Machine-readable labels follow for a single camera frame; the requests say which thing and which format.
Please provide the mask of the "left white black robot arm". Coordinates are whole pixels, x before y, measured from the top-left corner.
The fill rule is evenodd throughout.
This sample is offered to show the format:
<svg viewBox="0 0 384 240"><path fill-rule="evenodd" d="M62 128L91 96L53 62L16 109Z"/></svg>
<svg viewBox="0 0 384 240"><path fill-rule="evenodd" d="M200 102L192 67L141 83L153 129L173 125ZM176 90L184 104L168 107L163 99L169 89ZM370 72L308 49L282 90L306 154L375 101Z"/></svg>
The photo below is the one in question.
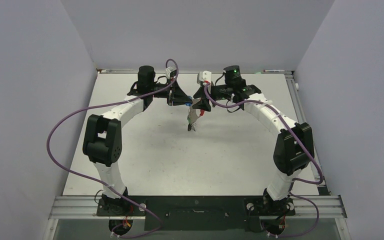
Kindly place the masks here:
<svg viewBox="0 0 384 240"><path fill-rule="evenodd" d="M128 188L122 181L118 160L122 153L122 128L133 117L144 112L154 98L167 100L169 106L190 105L191 98L176 82L178 69L168 66L163 78L158 82L155 69L143 65L138 69L137 81L126 95L125 104L118 104L101 114L92 114L86 122L82 152L93 163L103 182L100 207L116 215L126 215L134 206L125 197Z"/></svg>

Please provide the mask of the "grey red keyring holder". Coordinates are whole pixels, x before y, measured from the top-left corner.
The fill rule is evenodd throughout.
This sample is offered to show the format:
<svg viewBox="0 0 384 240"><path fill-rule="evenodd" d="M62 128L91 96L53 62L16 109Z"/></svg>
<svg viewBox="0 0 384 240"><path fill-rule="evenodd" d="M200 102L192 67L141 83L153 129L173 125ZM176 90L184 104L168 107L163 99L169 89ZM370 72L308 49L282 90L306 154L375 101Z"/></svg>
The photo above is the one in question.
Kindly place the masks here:
<svg viewBox="0 0 384 240"><path fill-rule="evenodd" d="M195 109L193 106L189 106L188 113L187 113L187 121L188 124L193 126L195 122L204 115L205 111L202 109Z"/></svg>

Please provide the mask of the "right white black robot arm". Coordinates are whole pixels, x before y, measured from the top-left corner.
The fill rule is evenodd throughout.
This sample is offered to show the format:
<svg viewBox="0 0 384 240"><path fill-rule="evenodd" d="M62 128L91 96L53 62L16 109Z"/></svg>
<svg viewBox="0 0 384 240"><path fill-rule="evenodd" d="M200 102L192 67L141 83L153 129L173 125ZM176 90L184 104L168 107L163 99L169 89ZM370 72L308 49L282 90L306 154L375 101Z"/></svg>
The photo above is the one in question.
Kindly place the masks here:
<svg viewBox="0 0 384 240"><path fill-rule="evenodd" d="M192 108L210 112L212 107L238 107L255 117L276 138L273 162L276 172L270 184L263 192L262 202L255 203L254 209L261 209L266 215L280 215L293 211L290 200L296 181L316 184L314 180L299 178L300 173L315 161L312 128L306 122L298 123L283 114L266 98L254 84L247 84L237 65L225 67L221 77L224 84L216 85L210 71L197 74L199 89L193 95Z"/></svg>

